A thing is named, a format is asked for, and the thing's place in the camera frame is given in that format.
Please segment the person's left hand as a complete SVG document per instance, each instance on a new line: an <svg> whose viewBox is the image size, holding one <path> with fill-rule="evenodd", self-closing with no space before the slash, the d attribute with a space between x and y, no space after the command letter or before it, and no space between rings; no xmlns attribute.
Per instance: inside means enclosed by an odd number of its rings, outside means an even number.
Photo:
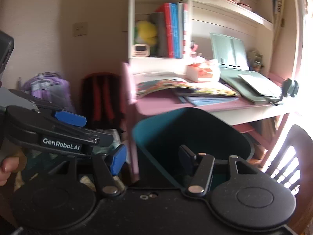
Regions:
<svg viewBox="0 0 313 235"><path fill-rule="evenodd" d="M0 186L3 186L7 183L8 178L11 173L14 172L19 166L19 158L18 157L9 157L6 158L1 166L0 170Z"/></svg>

